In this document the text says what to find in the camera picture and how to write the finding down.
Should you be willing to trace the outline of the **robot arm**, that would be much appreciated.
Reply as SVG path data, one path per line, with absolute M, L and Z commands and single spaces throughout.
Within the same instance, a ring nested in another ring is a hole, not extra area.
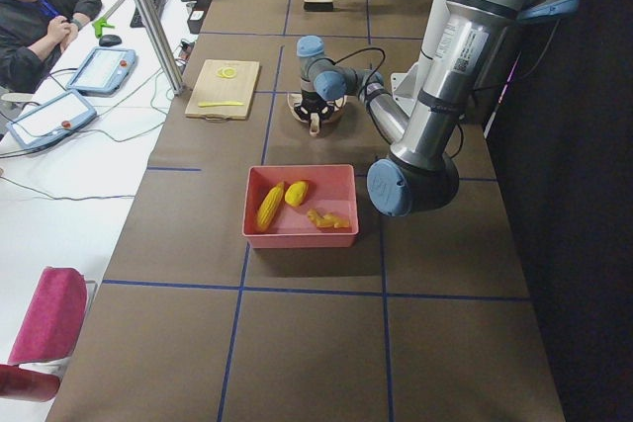
M 327 105 L 355 96 L 390 145 L 371 165 L 367 188 L 374 207 L 389 216 L 448 205 L 459 175 L 445 148 L 478 82 L 492 73 L 508 31 L 520 24 L 569 16 L 580 0 L 433 0 L 421 55 L 407 74 L 412 108 L 402 108 L 382 77 L 371 70 L 336 65 L 317 36 L 298 40 L 302 98 Z

